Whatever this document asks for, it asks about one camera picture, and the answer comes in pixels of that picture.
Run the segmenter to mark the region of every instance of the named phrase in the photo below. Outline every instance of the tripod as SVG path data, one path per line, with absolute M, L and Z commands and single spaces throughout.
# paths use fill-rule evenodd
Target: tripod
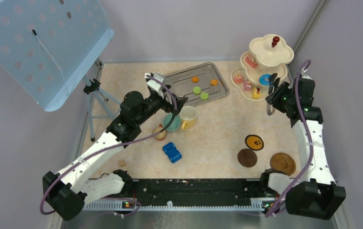
M 121 105 L 121 102 L 118 101 L 116 98 L 114 98 L 109 93 L 107 93 L 106 91 L 104 91 L 103 89 L 101 89 L 100 88 L 101 83 L 98 80 L 93 79 L 93 81 L 91 81 L 86 76 L 84 76 L 83 81 L 86 83 L 86 86 L 83 89 L 83 91 L 87 95 L 87 110 L 88 110 L 87 118 L 89 119 L 89 125 L 90 125 L 90 140 L 92 142 L 94 142 L 96 139 L 95 139 L 94 130 L 93 130 L 93 119 L 94 118 L 110 118 L 111 120 L 114 120 L 114 118 L 120 112 L 120 109 L 118 109 L 118 111 L 115 114 L 113 114 L 111 112 L 110 108 L 107 106 L 106 102 L 108 101 L 108 99 L 111 99 L 118 105 Z M 95 98 L 97 99 L 97 101 L 101 104 L 103 109 L 108 114 L 107 116 L 92 116 L 92 102 L 93 101 L 91 101 L 91 94 L 94 95 Z

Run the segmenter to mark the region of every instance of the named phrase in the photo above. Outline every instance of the red knob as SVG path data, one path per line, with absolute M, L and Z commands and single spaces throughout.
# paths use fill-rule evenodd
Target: red knob
M 274 46 L 276 46 L 279 41 L 280 38 L 278 36 L 273 37 L 273 42 L 271 43 L 271 47 L 274 48 Z

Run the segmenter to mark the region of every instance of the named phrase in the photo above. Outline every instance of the wooden block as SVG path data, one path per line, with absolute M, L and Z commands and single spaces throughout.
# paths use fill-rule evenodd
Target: wooden block
M 118 161 L 118 166 L 119 167 L 124 167 L 124 166 L 126 166 L 127 164 L 125 164 L 125 160 L 124 159 L 122 159 L 122 160 L 119 160 Z

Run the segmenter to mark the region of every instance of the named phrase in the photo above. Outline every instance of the metal tray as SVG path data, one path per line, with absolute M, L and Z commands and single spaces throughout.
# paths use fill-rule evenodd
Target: metal tray
M 198 76 L 199 82 L 193 83 L 192 77 Z M 167 74 L 164 77 L 164 83 L 171 85 L 170 91 L 175 95 L 184 95 L 189 98 L 186 105 L 197 106 L 229 94 L 229 88 L 226 86 L 224 79 L 219 73 L 214 63 L 207 62 L 199 64 L 184 70 Z M 211 86 L 212 79 L 218 80 L 218 85 Z M 199 86 L 201 93 L 207 92 L 209 98 L 202 100 L 200 95 L 193 93 L 193 87 Z

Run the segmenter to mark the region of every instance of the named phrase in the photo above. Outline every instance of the teal bowl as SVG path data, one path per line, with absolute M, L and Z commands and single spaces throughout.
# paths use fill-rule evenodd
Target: teal bowl
M 165 127 L 171 119 L 172 114 L 168 114 L 164 119 L 163 119 L 163 126 Z M 166 129 L 167 131 L 176 131 L 177 129 L 179 129 L 180 127 L 180 117 L 176 116 L 173 120 L 173 122 L 170 124 L 170 126 Z

